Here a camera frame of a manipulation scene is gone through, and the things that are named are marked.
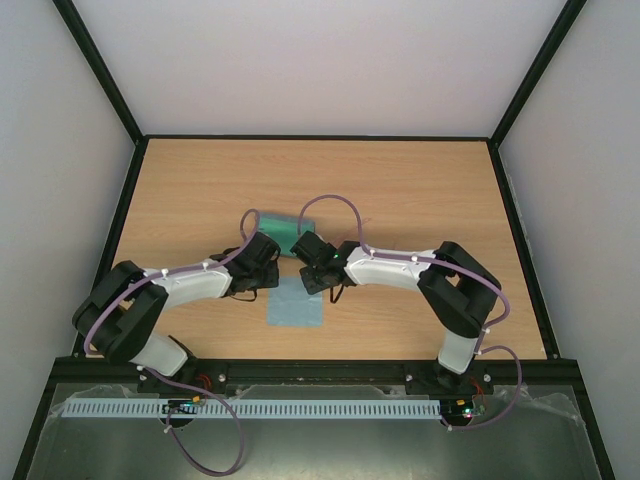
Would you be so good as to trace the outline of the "black aluminium frame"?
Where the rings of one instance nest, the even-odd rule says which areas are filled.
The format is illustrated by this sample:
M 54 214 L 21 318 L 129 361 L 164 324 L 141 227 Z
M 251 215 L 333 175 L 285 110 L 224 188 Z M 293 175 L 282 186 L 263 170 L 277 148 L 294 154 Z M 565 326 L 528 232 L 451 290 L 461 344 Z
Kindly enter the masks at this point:
M 576 361 L 565 359 L 560 354 L 542 290 L 534 271 L 530 249 L 525 242 L 524 226 L 516 212 L 514 195 L 508 184 L 507 174 L 499 153 L 502 142 L 584 5 L 582 1 L 565 3 L 496 130 L 491 136 L 484 137 L 481 141 L 488 148 L 497 186 L 541 334 L 543 351 L 546 355 L 543 360 L 523 361 L 525 378 L 532 385 L 560 385 L 572 388 L 578 411 L 586 422 L 586 433 L 598 475 L 602 479 L 611 479 L 614 476 L 613 468 L 579 366 Z M 96 272 L 96 278 L 101 280 L 107 273 L 108 262 L 115 257 L 143 165 L 144 155 L 153 137 L 143 133 L 134 120 L 75 4 L 71 1 L 58 1 L 55 7 L 135 145 Z M 282 380 L 287 384 L 300 382 L 304 386 L 354 386 L 356 384 L 374 384 L 378 380 L 397 380 L 401 374 L 415 373 L 432 367 L 435 363 L 432 360 L 204 359 L 201 364 L 208 370 L 218 368 L 221 372 L 230 374 L 234 380 L 260 380 L 262 382 Z M 110 366 L 103 360 L 89 360 L 81 352 L 78 344 L 73 346 L 71 355 L 56 359 L 14 472 L 15 478 L 24 479 L 35 469 L 36 450 L 41 442 L 42 432 L 45 428 L 45 415 L 52 405 L 55 387 L 61 383 L 84 383 L 88 380 L 103 380 L 107 384 L 130 383 L 133 380 L 133 370 L 130 367 Z

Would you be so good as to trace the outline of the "left controller board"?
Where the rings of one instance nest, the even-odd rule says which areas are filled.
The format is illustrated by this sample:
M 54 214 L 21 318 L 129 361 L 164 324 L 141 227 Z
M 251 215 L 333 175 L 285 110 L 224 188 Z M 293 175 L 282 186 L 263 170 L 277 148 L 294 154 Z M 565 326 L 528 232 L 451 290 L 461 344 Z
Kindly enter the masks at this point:
M 195 415 L 206 406 L 207 400 L 200 396 L 191 398 L 165 399 L 160 407 L 163 415 L 173 411 L 175 414 Z

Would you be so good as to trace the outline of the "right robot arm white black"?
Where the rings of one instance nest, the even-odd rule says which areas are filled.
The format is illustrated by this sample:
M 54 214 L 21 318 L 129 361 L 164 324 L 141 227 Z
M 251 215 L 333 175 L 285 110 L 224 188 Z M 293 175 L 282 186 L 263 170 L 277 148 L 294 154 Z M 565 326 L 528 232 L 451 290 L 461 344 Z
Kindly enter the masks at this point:
M 445 329 L 430 381 L 455 392 L 471 379 L 484 326 L 496 302 L 508 302 L 499 281 L 455 242 L 435 250 L 375 249 L 356 241 L 336 247 L 306 232 L 291 248 L 304 267 L 309 294 L 328 290 L 336 302 L 347 287 L 379 285 L 420 293 Z

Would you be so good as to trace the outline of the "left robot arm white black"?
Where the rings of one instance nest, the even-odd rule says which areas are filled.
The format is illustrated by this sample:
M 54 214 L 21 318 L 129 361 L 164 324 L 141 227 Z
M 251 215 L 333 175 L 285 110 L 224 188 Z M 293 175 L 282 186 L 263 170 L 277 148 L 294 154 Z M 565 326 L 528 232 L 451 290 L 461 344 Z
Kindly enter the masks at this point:
M 171 378 L 192 354 L 154 331 L 161 314 L 199 300 L 277 287 L 280 252 L 277 242 L 258 232 L 237 249 L 175 269 L 143 269 L 122 261 L 77 308 L 72 325 L 89 353 L 112 365 L 132 363 Z

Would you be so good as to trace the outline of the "controller board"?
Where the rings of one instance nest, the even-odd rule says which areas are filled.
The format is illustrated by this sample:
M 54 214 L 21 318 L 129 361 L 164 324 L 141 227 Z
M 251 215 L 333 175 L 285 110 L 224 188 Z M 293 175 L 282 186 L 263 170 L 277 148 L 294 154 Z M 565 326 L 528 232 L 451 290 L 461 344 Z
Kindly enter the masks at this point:
M 483 415 L 488 407 L 484 397 L 472 397 L 455 400 L 441 400 L 440 414 L 443 418 L 461 418 L 470 420 Z
M 160 407 L 163 415 L 173 411 L 175 414 L 195 415 L 206 406 L 207 400 L 200 396 L 191 398 L 165 399 Z

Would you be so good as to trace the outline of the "light blue cleaning cloth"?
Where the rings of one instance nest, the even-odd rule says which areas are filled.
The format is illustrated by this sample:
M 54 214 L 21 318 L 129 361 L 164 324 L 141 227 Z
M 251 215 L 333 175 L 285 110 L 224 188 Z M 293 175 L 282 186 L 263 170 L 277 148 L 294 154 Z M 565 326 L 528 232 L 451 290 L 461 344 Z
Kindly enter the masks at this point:
M 298 277 L 282 277 L 269 291 L 267 324 L 312 328 L 323 325 L 323 295 L 309 294 Z

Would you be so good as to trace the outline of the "right controller board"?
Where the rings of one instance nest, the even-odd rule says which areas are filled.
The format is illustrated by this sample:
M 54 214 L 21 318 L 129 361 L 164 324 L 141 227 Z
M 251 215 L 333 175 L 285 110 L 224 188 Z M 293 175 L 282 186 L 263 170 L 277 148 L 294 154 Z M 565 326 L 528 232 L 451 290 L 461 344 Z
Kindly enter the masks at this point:
M 488 407 L 484 397 L 472 397 L 455 400 L 441 400 L 440 414 L 443 418 L 461 418 L 470 420 L 483 415 Z

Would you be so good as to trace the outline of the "grey glasses case green lining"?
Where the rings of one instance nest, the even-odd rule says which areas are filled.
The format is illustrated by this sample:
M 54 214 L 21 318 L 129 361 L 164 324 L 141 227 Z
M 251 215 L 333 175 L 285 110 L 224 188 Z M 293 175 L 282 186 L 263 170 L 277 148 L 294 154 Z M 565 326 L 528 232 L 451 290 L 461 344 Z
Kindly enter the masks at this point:
M 281 255 L 284 257 L 294 258 L 291 248 L 299 239 L 298 231 L 315 231 L 315 222 L 313 220 L 303 218 L 298 223 L 298 216 L 283 215 L 260 211 L 260 219 L 258 222 L 258 230 L 274 240 L 281 249 Z

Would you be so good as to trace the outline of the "pink sunglasses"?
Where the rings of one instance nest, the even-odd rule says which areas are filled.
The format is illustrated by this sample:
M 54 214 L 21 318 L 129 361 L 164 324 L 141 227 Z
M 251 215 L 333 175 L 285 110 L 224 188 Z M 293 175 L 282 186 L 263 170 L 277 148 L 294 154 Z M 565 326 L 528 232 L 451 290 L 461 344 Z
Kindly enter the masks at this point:
M 364 227 L 367 223 L 372 220 L 371 217 L 365 217 L 361 220 L 360 225 Z M 341 243 L 345 240 L 358 240 L 359 239 L 359 228 L 358 225 L 350 227 L 347 230 L 340 232 L 336 237 L 335 241 L 337 243 Z

